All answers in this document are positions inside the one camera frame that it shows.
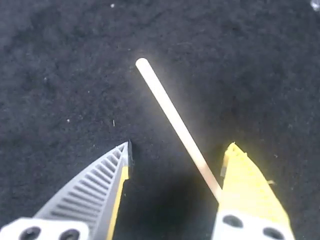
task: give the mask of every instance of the screw hole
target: screw hole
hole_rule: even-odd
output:
[[[265,229],[263,229],[263,234],[269,238],[276,239],[276,240],[285,239],[281,232],[271,227],[266,227]]]
[[[80,233],[78,230],[69,229],[60,235],[59,240],[78,240],[79,235]]]
[[[225,224],[228,224],[234,228],[243,228],[244,227],[244,224],[242,223],[242,221],[238,217],[233,216],[233,215],[224,216],[222,221]]]
[[[35,240],[39,237],[41,232],[40,227],[33,226],[24,230],[20,235],[20,240]]]

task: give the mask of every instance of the white stick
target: white stick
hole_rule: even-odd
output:
[[[216,200],[219,202],[222,190],[148,60],[140,58],[136,61],[135,65],[164,111],[166,117],[169,119],[184,147],[190,154],[196,167],[199,169],[206,184],[209,186]]]

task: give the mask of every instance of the black fabric surface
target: black fabric surface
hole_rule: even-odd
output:
[[[296,239],[317,239],[320,15],[306,0],[1,0],[0,225],[131,139],[114,239],[210,239],[217,203],[140,57],[213,172],[236,141],[275,181]]]

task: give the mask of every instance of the mounting hole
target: mounting hole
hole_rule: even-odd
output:
[[[24,230],[20,235],[20,240],[35,240],[39,237],[41,232],[40,227],[32,226]]]
[[[231,227],[234,228],[243,228],[244,224],[240,220],[240,218],[234,216],[234,215],[227,215],[223,217],[222,220],[225,224],[230,225]]]
[[[272,227],[266,227],[263,229],[263,234],[269,238],[276,239],[276,240],[284,240],[285,237],[279,232],[277,229]]]
[[[60,235],[59,240],[78,240],[79,235],[80,233],[78,230],[69,229]]]

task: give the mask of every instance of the yellow tape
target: yellow tape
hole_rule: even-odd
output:
[[[235,143],[227,148],[221,210],[236,210],[290,228],[289,217],[259,168]]]
[[[122,190],[124,188],[124,182],[127,179],[129,179],[129,167],[124,166],[122,168],[119,187],[118,187],[118,190],[117,190],[116,196],[115,196],[115,201],[114,201],[114,205],[113,205],[113,210],[112,210],[112,215],[111,215],[111,219],[110,219],[110,224],[109,224],[109,229],[108,229],[108,233],[106,236],[106,240],[112,240],[112,238],[114,236],[114,231],[115,231],[115,226],[116,226],[116,221],[117,221],[117,216],[118,216],[118,210],[119,210],[119,205],[120,205],[120,200],[121,200],[121,194],[122,194]]]

